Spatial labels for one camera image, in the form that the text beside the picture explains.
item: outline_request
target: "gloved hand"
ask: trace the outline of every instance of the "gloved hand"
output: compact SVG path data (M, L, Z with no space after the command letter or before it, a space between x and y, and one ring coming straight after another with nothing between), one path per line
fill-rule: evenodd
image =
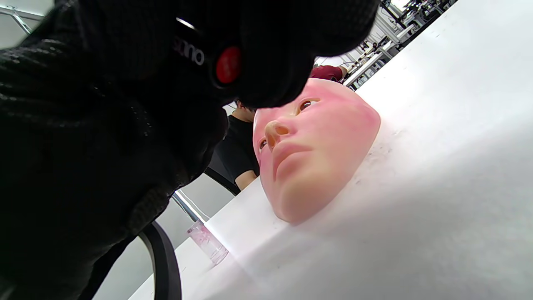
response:
M158 59L104 72L78 9L0 50L0 298L91 297L227 127L213 101L172 92Z

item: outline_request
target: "clear plastic cup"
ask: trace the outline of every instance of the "clear plastic cup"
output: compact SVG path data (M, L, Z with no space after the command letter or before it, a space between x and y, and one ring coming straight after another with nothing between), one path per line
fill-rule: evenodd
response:
M196 221L189 230L188 235L209 257L213 264L217 265L228 255L228 250L207 229L201 220Z

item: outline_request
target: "silicone face mask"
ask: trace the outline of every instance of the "silicone face mask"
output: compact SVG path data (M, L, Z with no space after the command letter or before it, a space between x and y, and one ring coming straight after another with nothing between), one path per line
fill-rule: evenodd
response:
M316 78L293 102L259 109L254 150L274 213L299 223L329 204L361 165L380 123L355 92Z

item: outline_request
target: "mask nose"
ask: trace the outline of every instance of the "mask nose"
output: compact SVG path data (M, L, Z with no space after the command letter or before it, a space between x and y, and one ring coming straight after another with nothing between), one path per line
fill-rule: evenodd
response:
M274 149L274 147L281 141L282 136L290 133L291 131L289 127L279 121L268 123L265 127L265 137L270 150Z

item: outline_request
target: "mask eye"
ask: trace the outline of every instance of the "mask eye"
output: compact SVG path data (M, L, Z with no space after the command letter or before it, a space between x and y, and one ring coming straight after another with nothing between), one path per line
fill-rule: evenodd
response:
M264 146L267 145L267 141L264 139L259 143L259 150L263 149Z
M310 100L306 100L302 102L302 104L300 104L300 112L317 102L318 102L318 99L310 99Z

